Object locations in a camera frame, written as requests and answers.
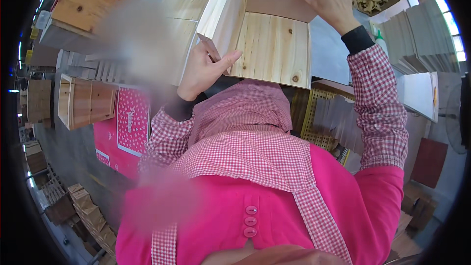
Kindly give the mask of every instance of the woman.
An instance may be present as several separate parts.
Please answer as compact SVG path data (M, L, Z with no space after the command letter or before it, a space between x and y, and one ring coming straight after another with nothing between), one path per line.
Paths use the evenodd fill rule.
M128 191L116 243L120 265L386 260L400 216L408 139L396 80L380 46L353 17L351 0L305 1L350 50L365 145L361 170L352 176L331 154L289 134L290 105L278 85L244 80L194 106L242 54L228 53L212 63L199 44L177 90L179 102L152 120L139 166L144 172L170 165L204 186L209 192L203 212L143 237L126 214L146 194Z

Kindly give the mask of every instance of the black cuff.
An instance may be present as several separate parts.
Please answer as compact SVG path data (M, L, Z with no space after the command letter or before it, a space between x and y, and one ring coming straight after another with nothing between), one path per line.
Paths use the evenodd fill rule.
M349 49L350 55L357 54L374 45L373 40L371 40L364 26L357 26L355 29L343 35L341 39Z
M175 121L182 122L191 118L196 101L187 102L175 95L163 108L163 110Z

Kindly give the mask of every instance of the gingham apron strap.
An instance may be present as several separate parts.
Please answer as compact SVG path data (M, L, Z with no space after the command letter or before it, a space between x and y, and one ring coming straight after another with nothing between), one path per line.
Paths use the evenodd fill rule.
M342 234L316 185L313 184L304 191L294 192L293 197L314 247L339 256L350 265L353 264Z
M152 265L175 265L177 263L177 224L152 233Z

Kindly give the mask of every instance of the pink button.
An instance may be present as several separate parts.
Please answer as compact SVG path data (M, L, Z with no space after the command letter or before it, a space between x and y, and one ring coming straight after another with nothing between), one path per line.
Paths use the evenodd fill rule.
M247 217L245 218L244 222L247 226L254 226L257 223L257 220L255 219L255 217Z
M257 234L257 230L253 227L247 227L244 229L244 235L246 237L254 237Z
M256 206L248 206L247 208L245 208L245 212L247 212L247 214L249 214L249 215L253 215L257 212L257 207Z

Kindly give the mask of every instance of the gingham sleeve cover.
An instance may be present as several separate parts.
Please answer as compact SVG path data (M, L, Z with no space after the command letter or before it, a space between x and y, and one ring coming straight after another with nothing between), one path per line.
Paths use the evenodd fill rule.
M188 148L194 121L193 114L190 119L178 122L162 107L152 118L150 138L144 144L146 154L141 156L138 172L144 172L149 166L167 167L178 160Z
M406 110L397 97L396 78L388 57L375 44L347 57L355 92L356 124L365 150L361 169L377 166L404 168L409 134Z

